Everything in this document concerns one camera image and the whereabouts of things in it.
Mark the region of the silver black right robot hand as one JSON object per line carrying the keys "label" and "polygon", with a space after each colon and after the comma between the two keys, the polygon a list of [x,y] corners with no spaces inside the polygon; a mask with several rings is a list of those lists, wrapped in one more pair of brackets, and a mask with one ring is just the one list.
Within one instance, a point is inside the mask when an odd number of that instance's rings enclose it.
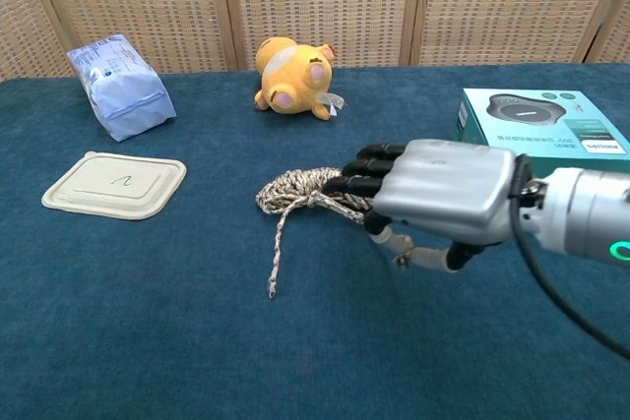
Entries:
{"label": "silver black right robot hand", "polygon": [[436,139],[361,149],[323,186],[368,198],[363,227],[403,264],[456,272],[512,235],[510,150]]}

